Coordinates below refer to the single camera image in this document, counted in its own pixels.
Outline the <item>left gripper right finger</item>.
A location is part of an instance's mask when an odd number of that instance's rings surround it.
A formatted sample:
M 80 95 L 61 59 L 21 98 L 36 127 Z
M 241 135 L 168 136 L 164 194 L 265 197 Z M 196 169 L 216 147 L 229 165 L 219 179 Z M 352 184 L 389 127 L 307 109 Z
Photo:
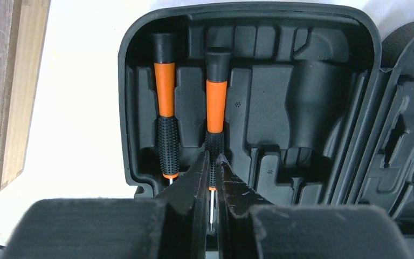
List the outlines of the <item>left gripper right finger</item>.
M 277 206 L 217 158 L 220 258 L 411 258 L 399 228 L 376 206 Z

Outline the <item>black plastic tool case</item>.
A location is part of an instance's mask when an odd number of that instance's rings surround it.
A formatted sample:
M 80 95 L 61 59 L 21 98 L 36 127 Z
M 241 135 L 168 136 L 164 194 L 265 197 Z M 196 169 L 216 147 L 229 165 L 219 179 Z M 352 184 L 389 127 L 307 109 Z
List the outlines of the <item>black plastic tool case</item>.
M 245 2 L 159 9 L 125 33 L 118 88 L 126 182 L 136 196 L 168 185 L 157 146 L 151 36 L 176 35 L 180 172 L 204 149 L 204 51 L 233 52 L 225 155 L 277 205 L 366 204 L 414 238 L 414 22 L 381 39 L 347 6 Z

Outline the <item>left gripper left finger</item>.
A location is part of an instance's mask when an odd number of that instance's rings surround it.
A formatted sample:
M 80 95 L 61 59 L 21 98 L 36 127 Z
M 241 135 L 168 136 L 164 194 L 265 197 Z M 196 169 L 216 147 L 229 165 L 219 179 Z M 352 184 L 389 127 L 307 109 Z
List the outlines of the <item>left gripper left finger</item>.
M 4 258 L 204 258 L 209 154 L 153 198 L 47 199 L 24 214 Z

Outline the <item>small orange bit driver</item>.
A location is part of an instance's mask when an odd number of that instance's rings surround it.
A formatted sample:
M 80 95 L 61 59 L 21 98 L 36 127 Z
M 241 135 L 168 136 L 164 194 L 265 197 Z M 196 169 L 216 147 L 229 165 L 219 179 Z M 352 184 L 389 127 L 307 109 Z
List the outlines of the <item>small orange bit driver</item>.
M 180 168 L 180 135 L 175 117 L 176 35 L 160 32 L 152 34 L 151 39 L 158 101 L 158 152 L 162 175 L 171 185 L 178 177 Z

